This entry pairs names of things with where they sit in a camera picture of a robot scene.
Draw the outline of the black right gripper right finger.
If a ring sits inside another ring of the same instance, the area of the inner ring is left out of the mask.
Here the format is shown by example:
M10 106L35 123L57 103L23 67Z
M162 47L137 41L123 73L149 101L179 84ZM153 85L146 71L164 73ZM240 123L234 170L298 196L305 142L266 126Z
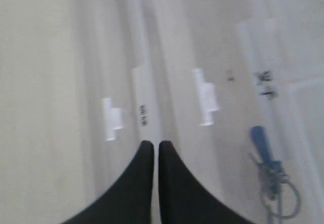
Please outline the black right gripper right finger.
M158 194L162 223L250 223L200 184L171 141L158 148Z

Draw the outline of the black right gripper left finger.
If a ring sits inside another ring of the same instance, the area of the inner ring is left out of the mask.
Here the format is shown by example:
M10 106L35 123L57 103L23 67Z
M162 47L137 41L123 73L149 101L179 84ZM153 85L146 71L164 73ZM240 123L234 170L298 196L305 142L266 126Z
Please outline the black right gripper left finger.
M154 147L142 141L116 182L65 223L151 223Z

